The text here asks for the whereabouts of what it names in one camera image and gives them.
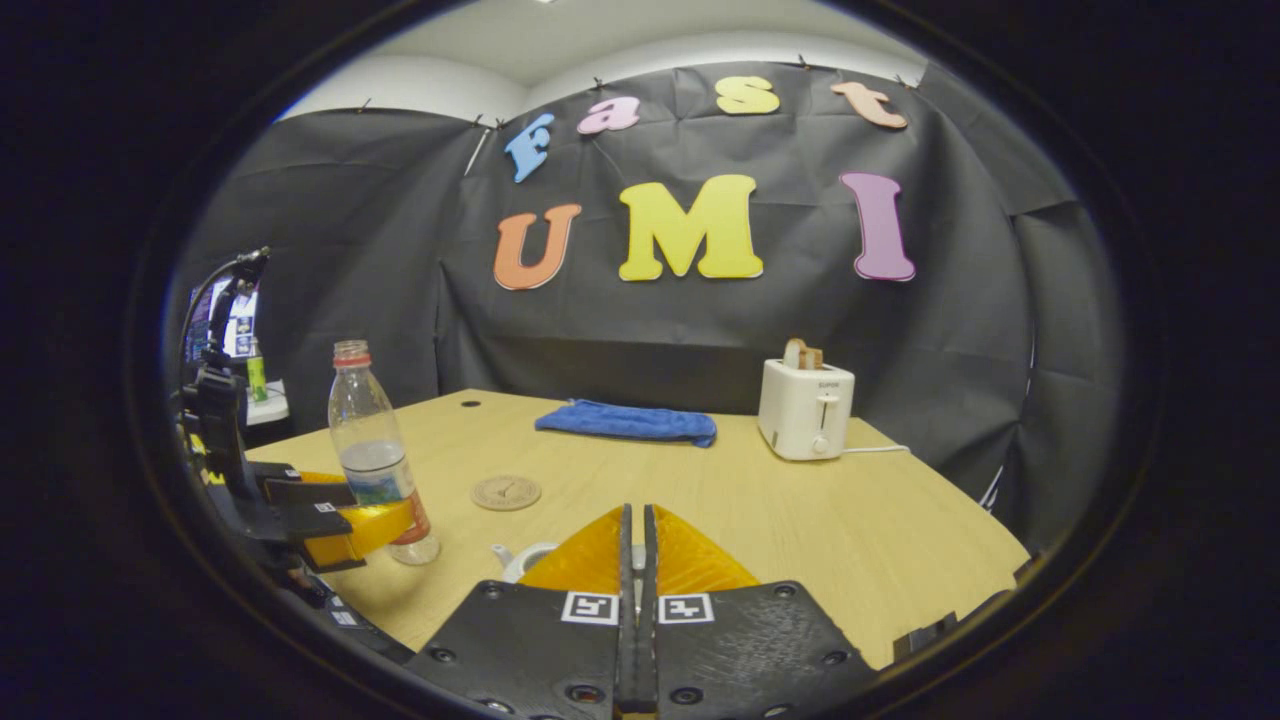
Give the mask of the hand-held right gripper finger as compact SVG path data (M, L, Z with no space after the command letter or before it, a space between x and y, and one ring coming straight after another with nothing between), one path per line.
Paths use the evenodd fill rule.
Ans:
M878 679L800 582L759 582L658 505L645 509L645 542L659 719L814 719Z
M634 670L634 511L622 505L603 521L609 592L479 582L406 671L468 717L622 717Z

